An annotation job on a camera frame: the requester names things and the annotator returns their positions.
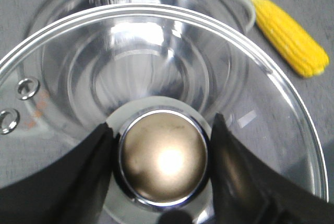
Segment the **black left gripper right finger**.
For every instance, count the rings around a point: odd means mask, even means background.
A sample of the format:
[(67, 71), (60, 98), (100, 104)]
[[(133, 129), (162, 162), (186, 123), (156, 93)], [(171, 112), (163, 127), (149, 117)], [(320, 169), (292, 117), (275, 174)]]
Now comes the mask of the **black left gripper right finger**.
[(213, 207), (217, 223), (333, 223), (333, 204), (268, 167), (214, 118), (210, 137)]

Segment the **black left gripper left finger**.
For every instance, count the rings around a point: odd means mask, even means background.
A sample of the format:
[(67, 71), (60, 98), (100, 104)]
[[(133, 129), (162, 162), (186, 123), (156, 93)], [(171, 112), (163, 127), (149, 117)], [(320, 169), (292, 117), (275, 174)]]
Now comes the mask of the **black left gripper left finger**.
[(41, 171), (1, 189), (1, 223), (97, 223), (112, 173), (113, 131), (97, 126)]

